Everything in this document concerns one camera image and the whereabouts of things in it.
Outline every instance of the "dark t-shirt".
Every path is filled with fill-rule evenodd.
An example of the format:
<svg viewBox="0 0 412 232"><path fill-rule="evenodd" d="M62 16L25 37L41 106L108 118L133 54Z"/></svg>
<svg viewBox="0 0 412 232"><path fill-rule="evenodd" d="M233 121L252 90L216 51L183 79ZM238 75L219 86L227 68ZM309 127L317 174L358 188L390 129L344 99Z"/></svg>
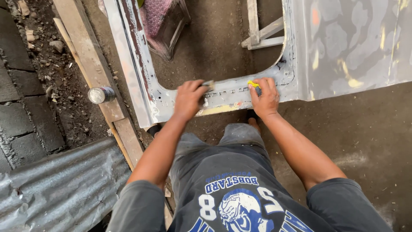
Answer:
<svg viewBox="0 0 412 232"><path fill-rule="evenodd" d="M353 180L335 178L312 187L307 209L292 199L257 152L225 149L191 172L170 232L392 231ZM147 181L128 184L107 231L166 231L163 191Z"/></svg>

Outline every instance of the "silver spray can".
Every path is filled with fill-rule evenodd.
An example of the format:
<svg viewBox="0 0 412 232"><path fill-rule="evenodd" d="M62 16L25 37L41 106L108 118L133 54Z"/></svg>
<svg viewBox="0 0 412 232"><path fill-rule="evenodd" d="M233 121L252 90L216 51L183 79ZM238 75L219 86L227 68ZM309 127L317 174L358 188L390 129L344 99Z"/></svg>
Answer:
<svg viewBox="0 0 412 232"><path fill-rule="evenodd" d="M89 100L95 104L110 102L116 98L114 90L110 87L93 87L87 95Z"/></svg>

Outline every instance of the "person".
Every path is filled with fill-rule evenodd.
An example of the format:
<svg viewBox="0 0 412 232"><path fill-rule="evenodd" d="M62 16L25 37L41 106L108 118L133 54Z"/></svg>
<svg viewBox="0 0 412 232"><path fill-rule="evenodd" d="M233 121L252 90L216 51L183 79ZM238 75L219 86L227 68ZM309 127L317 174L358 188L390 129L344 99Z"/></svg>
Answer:
<svg viewBox="0 0 412 232"><path fill-rule="evenodd" d="M174 232L386 232L355 181L278 113L272 78L249 85L254 112L276 139L307 191L299 204L276 180L256 117L226 126L217 146L182 135L207 91L202 80L178 88L170 120L154 136L113 207L107 231L166 231L163 188L170 176L176 201Z"/></svg>

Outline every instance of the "dark shorts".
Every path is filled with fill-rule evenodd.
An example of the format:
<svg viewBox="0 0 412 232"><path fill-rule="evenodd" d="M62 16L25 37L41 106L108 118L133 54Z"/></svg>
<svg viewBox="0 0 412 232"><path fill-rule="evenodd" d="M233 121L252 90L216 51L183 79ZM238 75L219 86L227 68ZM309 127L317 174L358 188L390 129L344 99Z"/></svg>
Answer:
<svg viewBox="0 0 412 232"><path fill-rule="evenodd" d="M215 154L213 151L219 148L234 148L247 146L261 154L270 165L269 155L265 149L265 144L258 130L249 124L234 123L225 128L225 134L217 146L213 146L201 141L193 133L184 133L180 138L176 148L173 165L170 169L170 179L172 183L175 201L178 201L179 192L182 189L181 182L185 176L207 156Z"/></svg>

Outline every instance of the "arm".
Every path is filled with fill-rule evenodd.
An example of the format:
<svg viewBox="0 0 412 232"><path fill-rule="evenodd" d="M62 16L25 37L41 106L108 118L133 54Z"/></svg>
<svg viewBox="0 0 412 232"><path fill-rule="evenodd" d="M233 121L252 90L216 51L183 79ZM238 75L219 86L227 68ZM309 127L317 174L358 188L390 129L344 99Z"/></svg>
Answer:
<svg viewBox="0 0 412 232"><path fill-rule="evenodd" d="M199 87L202 83L203 80L187 81L178 87L172 117L145 150L127 184L147 180L163 189L180 136L187 122L199 111L199 100L208 89L205 86Z"/></svg>
<svg viewBox="0 0 412 232"><path fill-rule="evenodd" d="M332 178L346 175L332 160L309 139L297 131L277 112L279 93L272 78L256 79L262 95L249 85L256 114L263 120L275 137L287 163L302 181L306 190Z"/></svg>

